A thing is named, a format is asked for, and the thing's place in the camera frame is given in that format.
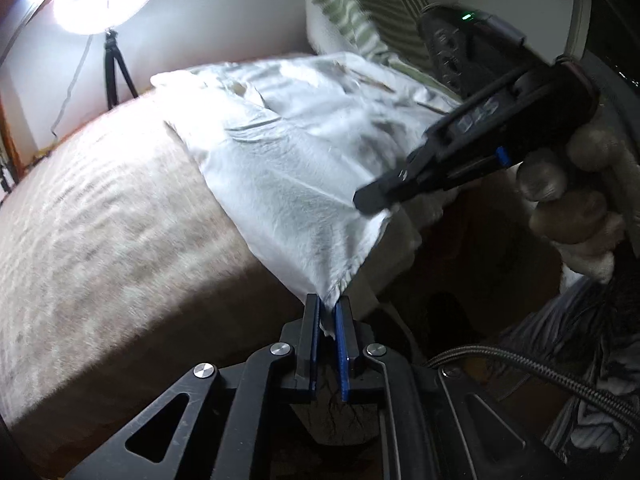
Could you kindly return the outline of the person's right hand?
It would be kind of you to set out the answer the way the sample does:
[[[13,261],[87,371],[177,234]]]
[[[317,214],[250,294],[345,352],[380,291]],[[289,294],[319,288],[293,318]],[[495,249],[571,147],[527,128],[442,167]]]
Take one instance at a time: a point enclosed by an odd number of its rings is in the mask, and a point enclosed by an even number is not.
[[[608,102],[559,151],[521,162],[515,184],[534,205],[529,229],[577,274],[606,284],[616,246],[639,243],[639,144]]]

